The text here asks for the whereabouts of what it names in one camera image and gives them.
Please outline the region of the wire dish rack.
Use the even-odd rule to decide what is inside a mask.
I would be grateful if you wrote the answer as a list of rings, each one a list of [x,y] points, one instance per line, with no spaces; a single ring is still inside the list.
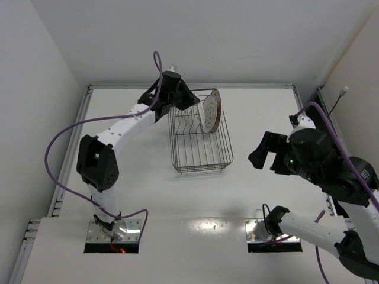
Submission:
[[[193,94],[204,102],[215,88],[193,89]],[[171,162],[180,174],[221,171],[234,160],[229,129],[224,115],[215,133],[201,129],[197,105],[184,111],[174,108],[169,113]]]

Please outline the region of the green rimmed lettered plate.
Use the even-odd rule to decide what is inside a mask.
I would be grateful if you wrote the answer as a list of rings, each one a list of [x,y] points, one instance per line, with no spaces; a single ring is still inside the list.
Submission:
[[[204,108],[203,108],[202,102],[199,102],[197,104],[197,108],[198,108],[198,115],[199,115],[201,129],[202,131],[204,131],[205,130],[205,114],[204,114]]]

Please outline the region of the orange sunburst plate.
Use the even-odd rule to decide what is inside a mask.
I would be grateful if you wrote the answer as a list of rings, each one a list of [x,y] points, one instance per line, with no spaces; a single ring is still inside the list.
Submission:
[[[216,110],[216,120],[214,122],[214,125],[211,129],[211,133],[215,133],[219,127],[220,121],[221,121],[221,115],[222,115],[222,102],[221,102],[221,96],[220,92],[218,89],[213,89],[211,93],[215,99],[216,99],[216,105],[217,105],[217,110]]]

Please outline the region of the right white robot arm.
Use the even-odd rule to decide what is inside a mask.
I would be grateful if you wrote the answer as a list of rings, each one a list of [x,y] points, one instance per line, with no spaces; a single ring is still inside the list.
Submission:
[[[320,225],[277,205],[263,213],[256,240],[290,235],[335,256],[352,274],[378,281],[378,175],[359,157],[344,159],[330,135],[314,127],[290,135],[265,132],[248,157],[262,169],[268,153],[275,155],[271,170],[294,175],[317,186],[332,198],[335,209],[349,221],[346,229]]]

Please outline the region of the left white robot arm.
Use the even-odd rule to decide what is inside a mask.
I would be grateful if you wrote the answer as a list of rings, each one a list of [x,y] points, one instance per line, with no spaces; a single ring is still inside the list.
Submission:
[[[115,198],[114,185],[119,177],[117,156],[130,140],[158,122],[171,108],[186,110],[199,102],[181,75],[167,70],[140,97],[128,118],[117,121],[94,137],[85,135],[81,138],[76,171],[96,203],[95,223],[106,235],[121,239],[127,230],[125,221],[119,218],[121,212]]]

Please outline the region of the white plate dark rim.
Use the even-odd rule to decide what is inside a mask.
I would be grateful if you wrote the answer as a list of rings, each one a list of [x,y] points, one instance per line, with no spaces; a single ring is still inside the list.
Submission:
[[[202,129],[204,133],[209,133],[217,118],[217,100],[214,95],[208,95],[203,102]]]

